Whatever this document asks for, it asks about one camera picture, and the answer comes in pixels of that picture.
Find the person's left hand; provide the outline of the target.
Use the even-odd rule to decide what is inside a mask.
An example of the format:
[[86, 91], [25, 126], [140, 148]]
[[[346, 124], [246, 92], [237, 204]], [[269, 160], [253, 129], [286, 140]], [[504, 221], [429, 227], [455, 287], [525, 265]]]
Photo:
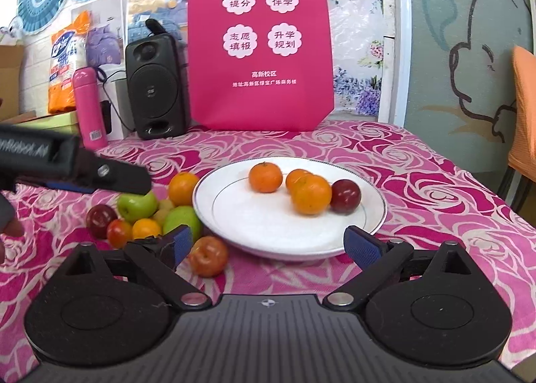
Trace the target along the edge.
[[14, 206], [0, 195], [0, 233], [8, 237], [22, 237], [24, 235], [24, 225], [19, 221]]

